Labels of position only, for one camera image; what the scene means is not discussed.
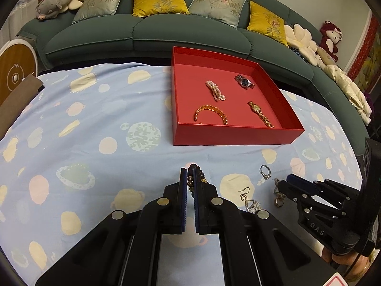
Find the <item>person's right hand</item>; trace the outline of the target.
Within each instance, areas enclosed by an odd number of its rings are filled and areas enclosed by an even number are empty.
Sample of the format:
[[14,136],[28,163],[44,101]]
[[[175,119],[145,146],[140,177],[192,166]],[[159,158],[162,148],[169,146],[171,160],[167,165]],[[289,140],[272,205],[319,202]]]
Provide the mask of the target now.
[[[345,277],[345,280],[348,283],[348,285],[356,285],[360,281],[360,279],[366,274],[366,272],[373,264],[379,252],[379,249],[374,249],[371,255],[368,257],[360,255],[354,267]],[[348,267],[350,267],[353,264],[353,262],[356,260],[358,256],[358,253],[356,251],[351,251],[349,254],[346,254],[344,256],[336,256],[332,252],[330,252],[326,247],[322,248],[320,254],[322,259],[325,260],[327,263],[334,261],[340,265]]]

